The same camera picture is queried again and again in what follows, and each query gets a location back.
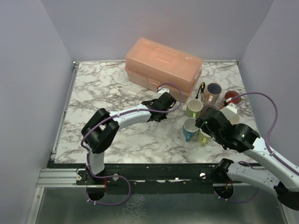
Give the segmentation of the purple mug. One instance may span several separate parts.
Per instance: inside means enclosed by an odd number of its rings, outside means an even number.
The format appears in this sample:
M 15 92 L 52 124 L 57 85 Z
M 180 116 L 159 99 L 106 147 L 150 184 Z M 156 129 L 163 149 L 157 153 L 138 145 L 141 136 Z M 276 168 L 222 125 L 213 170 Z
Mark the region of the purple mug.
M 203 113 L 205 113 L 208 109 L 215 109 L 218 110 L 218 108 L 212 104 L 206 104 L 203 106 L 202 110 L 201 110 L 201 115 L 203 115 Z

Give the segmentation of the green faceted mug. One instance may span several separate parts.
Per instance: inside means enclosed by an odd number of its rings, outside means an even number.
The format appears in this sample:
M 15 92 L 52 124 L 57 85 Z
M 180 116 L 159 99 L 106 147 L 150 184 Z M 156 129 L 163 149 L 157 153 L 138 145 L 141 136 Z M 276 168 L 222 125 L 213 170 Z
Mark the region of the green faceted mug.
M 205 146 L 211 139 L 211 137 L 204 133 L 201 129 L 199 130 L 199 134 L 198 134 L 198 139 L 199 139 L 199 142 L 202 146 Z

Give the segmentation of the salmon pink mug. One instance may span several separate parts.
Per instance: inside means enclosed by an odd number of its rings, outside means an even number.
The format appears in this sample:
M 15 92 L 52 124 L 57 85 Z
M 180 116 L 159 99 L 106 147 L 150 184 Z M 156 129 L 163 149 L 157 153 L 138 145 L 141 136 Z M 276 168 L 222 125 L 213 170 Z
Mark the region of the salmon pink mug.
M 232 117 L 230 120 L 230 123 L 232 124 L 232 125 L 236 125 L 236 124 L 238 124 L 239 122 L 240 122 L 240 116 L 239 116 L 239 114 L 236 114 L 234 117 Z

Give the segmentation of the blue mug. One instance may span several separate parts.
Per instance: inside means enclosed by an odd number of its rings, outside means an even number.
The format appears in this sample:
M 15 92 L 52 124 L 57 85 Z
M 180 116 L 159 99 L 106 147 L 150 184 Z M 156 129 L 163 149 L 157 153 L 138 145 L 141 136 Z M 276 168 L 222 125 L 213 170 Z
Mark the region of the blue mug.
M 196 127 L 195 118 L 187 118 L 183 123 L 183 134 L 185 136 L 186 142 L 189 142 L 192 136 L 198 132 L 199 128 Z

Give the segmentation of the light green round mug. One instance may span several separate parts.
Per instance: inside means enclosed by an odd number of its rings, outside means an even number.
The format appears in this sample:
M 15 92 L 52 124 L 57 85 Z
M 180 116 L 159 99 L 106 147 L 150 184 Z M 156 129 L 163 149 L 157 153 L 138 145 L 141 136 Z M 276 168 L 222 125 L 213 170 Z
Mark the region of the light green round mug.
M 189 118 L 198 118 L 200 116 L 201 110 L 203 108 L 203 104 L 198 99 L 191 99 L 187 103 L 186 107 L 186 115 Z

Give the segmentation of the iridescent beige mug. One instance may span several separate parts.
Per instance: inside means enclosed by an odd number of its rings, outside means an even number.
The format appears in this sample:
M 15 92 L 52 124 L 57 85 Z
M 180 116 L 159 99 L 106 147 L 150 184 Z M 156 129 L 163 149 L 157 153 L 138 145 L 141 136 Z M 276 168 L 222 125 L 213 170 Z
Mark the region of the iridescent beige mug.
M 217 83 L 208 84 L 203 94 L 203 98 L 202 98 L 203 104 L 214 105 L 218 100 L 221 92 L 222 92 L 222 87 L 219 84 Z

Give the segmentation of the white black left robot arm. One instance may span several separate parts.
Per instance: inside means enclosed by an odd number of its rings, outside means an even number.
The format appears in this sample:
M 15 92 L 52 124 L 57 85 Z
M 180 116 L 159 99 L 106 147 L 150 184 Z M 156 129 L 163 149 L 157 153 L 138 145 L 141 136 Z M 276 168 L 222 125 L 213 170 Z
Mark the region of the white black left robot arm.
M 81 146 L 87 150 L 87 179 L 98 184 L 103 180 L 104 154 L 117 132 L 123 128 L 151 121 L 160 122 L 174 111 L 175 98 L 168 92 L 159 98 L 143 101 L 138 106 L 118 112 L 99 109 L 81 130 Z

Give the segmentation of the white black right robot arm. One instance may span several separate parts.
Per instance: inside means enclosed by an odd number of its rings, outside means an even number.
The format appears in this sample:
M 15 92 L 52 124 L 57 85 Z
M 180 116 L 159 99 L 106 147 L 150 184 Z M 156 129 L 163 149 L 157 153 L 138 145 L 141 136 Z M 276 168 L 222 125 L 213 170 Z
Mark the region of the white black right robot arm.
M 214 171 L 217 181 L 250 184 L 275 194 L 284 206 L 299 209 L 299 167 L 274 151 L 258 132 L 246 124 L 232 125 L 221 111 L 212 108 L 197 118 L 195 125 L 224 149 L 243 153 L 265 168 L 262 172 L 222 159 Z

